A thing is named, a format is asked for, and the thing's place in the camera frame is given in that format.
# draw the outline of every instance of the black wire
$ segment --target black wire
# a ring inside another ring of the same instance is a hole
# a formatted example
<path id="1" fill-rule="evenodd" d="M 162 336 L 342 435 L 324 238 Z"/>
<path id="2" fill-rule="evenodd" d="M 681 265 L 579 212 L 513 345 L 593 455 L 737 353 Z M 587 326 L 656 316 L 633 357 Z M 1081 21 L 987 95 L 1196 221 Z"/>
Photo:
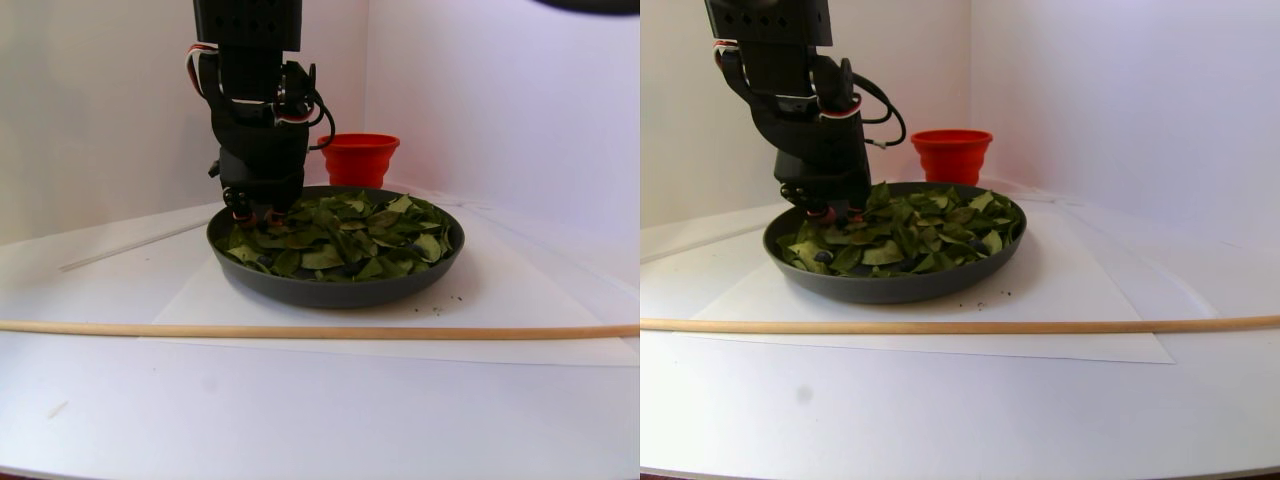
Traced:
<path id="1" fill-rule="evenodd" d="M 892 142 L 887 142 L 887 143 L 884 143 L 884 146 L 886 147 L 892 147 L 895 145 L 901 145 L 902 142 L 905 142 L 906 141 L 906 122 L 902 120 L 902 114 L 897 111 L 897 108 L 893 106 L 893 102 L 888 101 L 888 95 L 886 95 L 884 91 L 881 90 L 879 86 L 876 84 L 876 82 L 872 82 L 869 78 L 859 76 L 856 73 L 854 73 L 854 84 L 856 84 L 856 86 L 861 87 L 863 90 L 865 90 L 867 93 L 870 93 L 873 97 L 876 97 L 876 100 L 879 100 L 881 104 L 884 104 L 884 108 L 887 109 L 887 111 L 884 113 L 884 116 L 877 118 L 877 119 L 870 119 L 870 120 L 863 120 L 863 123 L 864 124 L 878 124 L 878 123 L 888 122 L 890 116 L 896 116 L 897 118 L 897 128 L 899 128 L 897 140 L 895 140 Z M 873 141 L 870 138 L 867 138 L 864 141 L 867 143 L 876 145 L 876 141 Z"/>
<path id="2" fill-rule="evenodd" d="M 324 99 L 320 97 L 320 93 L 316 93 L 315 97 L 316 97 L 316 105 L 320 106 L 320 118 L 328 118 L 329 119 L 329 138 L 325 138 L 324 143 L 320 143 L 320 145 L 316 145 L 316 146 L 312 146 L 312 147 L 307 148 L 307 150 L 312 150 L 312 151 L 328 147 L 329 143 L 333 143 L 333 137 L 335 134 L 338 134 L 338 127 L 334 125 L 334 123 L 333 123 L 333 113 L 329 111 L 328 106 L 324 105 Z M 312 127 L 315 124 L 319 124 L 320 123 L 320 118 L 316 118 L 314 124 L 307 124 L 307 125 Z"/>

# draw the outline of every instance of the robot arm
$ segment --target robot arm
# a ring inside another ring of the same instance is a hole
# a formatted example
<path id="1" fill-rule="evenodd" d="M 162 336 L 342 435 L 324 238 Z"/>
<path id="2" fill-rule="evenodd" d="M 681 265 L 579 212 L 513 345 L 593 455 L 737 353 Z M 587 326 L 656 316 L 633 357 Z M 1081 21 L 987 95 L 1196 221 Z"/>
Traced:
<path id="1" fill-rule="evenodd" d="M 760 134 L 778 148 L 773 175 L 782 197 L 819 221 L 856 215 L 870 192 L 867 143 L 899 145 L 906 128 L 888 97 L 852 72 L 818 55 L 831 46 L 827 0 L 705 0 L 716 36 L 716 63 L 751 109 Z M 860 87 L 886 105 L 883 118 L 861 118 Z M 863 124 L 896 116 L 892 142 L 863 137 Z"/>
<path id="2" fill-rule="evenodd" d="M 219 177 L 223 201 L 242 227 L 279 224 L 302 195 L 308 129 L 333 114 L 316 91 L 316 68 L 283 61 L 302 46 L 302 0 L 193 0 L 196 37 L 187 51 L 187 73 L 209 104 L 214 136 L 221 145 L 209 169 Z M 636 15 L 640 0 L 538 0 L 567 12 Z"/>

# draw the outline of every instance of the white table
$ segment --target white table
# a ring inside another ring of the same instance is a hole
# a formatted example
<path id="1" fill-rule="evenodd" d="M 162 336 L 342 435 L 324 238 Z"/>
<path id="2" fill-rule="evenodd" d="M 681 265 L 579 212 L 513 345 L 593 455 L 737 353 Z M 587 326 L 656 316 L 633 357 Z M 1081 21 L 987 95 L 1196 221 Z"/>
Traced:
<path id="1" fill-rule="evenodd" d="M 1096 255 L 1146 319 L 1280 312 L 1274 256 L 1174 236 L 1114 211 L 1060 205 L 1097 228 L 1079 232 L 1094 239 L 1091 251 L 1098 241 L 1120 241 Z M 782 210 L 644 230 L 643 256 L 705 246 L 690 260 L 696 282 L 641 269 L 643 312 L 696 314 L 758 265 L 742 255 L 765 255 L 759 246 L 733 252 L 708 241 Z M 1128 253 L 1137 256 L 1117 260 Z M 1189 291 L 1179 291 L 1179 282 Z M 645 332 L 641 467 L 695 477 L 1112 479 L 1280 466 L 1280 332 L 1158 339 L 1176 365 Z"/>
<path id="2" fill-rule="evenodd" d="M 161 241 L 110 259 L 115 274 L 99 264 L 65 274 L 58 266 L 207 219 L 216 209 L 0 247 L 0 316 L 150 323 L 207 260 L 207 251 Z M 549 265 L 557 257 L 539 261 Z M 120 262 L 131 268 L 120 269 Z M 599 274 L 572 270 L 561 265 L 547 273 L 567 289 L 588 288 Z M 594 282 L 593 294 L 617 293 Z M 585 303 L 596 314 L 634 316 L 634 300 L 630 307 L 617 298 L 611 302 L 617 310 L 607 311 L 609 302 Z M 0 333 L 0 471 L 13 474 L 634 479 L 639 430 L 635 367 L 488 365 Z"/>

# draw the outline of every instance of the white paper sheet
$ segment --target white paper sheet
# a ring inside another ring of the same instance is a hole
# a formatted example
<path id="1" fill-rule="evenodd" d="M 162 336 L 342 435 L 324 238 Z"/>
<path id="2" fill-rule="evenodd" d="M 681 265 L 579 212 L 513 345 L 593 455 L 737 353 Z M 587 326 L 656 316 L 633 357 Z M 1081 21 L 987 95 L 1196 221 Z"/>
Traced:
<path id="1" fill-rule="evenodd" d="M 737 321 L 1097 321 L 1140 320 L 1059 214 L 1028 211 L 1030 225 L 1000 271 L 966 291 L 909 305 L 844 303 L 786 280 L 763 262 L 694 320 Z M 1172 364 L 1152 334 L 1097 335 L 737 335 L 739 342 Z"/>
<path id="2" fill-rule="evenodd" d="M 209 261 L 156 316 L 168 325 L 269 326 L 460 326 L 545 328 L 600 325 L 541 271 L 498 239 L 485 220 L 463 209 L 449 212 L 467 241 L 453 268 L 426 291 L 361 310 L 320 310 L 283 305 L 228 279 Z M 448 361 L 529 365 L 637 366 L 639 353 L 621 339 L 581 340 L 291 340 L 150 339 L 250 348 L 372 355 Z"/>

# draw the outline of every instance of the white wire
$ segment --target white wire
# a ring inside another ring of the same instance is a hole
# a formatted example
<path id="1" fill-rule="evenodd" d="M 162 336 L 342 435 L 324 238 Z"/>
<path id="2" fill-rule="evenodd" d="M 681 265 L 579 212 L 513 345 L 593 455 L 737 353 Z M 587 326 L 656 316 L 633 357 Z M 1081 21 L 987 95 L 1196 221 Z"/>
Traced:
<path id="1" fill-rule="evenodd" d="M 200 92 L 200 96 L 202 97 L 205 96 L 205 88 L 204 84 L 200 83 L 200 55 L 204 54 L 218 55 L 218 50 L 215 49 L 210 51 L 197 46 L 192 46 L 191 50 L 187 51 L 187 64 L 192 65 L 191 70 L 196 73 L 196 91 Z"/>

